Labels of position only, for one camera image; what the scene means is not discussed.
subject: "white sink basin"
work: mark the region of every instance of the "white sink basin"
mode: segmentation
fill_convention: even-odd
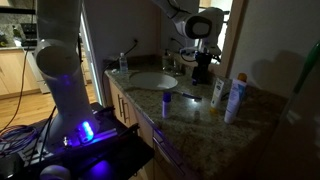
[[[164,90],[175,87],[178,81],[166,74],[158,72],[141,72],[133,74],[130,77],[130,82],[142,89]]]

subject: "purple cap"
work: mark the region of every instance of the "purple cap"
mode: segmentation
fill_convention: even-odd
[[[171,102],[171,93],[170,92],[164,92],[162,97],[163,102]]]

